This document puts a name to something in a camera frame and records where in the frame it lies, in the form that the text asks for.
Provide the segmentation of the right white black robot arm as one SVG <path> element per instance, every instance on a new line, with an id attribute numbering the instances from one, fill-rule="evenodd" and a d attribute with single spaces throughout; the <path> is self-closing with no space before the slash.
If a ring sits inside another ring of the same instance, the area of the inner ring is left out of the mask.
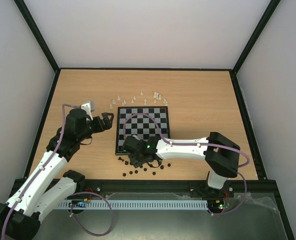
<path id="1" fill-rule="evenodd" d="M 197 139 L 170 139 L 152 136 L 142 140 L 127 136 L 122 151 L 129 154 L 134 167 L 144 163 L 167 159 L 196 159 L 205 161 L 211 168 L 207 177 L 206 191 L 218 195 L 227 179 L 238 176 L 240 147 L 218 132 Z"/>

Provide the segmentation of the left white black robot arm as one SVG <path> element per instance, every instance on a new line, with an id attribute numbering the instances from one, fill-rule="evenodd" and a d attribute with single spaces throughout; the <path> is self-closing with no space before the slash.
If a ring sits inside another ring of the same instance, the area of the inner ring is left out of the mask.
<path id="1" fill-rule="evenodd" d="M 67 171 L 53 187 L 49 185 L 84 140 L 112 128 L 112 113 L 93 117 L 91 112 L 92 108 L 85 104 L 62 114 L 62 126 L 49 141 L 35 170 L 5 203 L 0 203 L 0 239 L 33 239 L 59 203 L 69 196 L 83 194 L 85 176 L 76 171 Z"/>

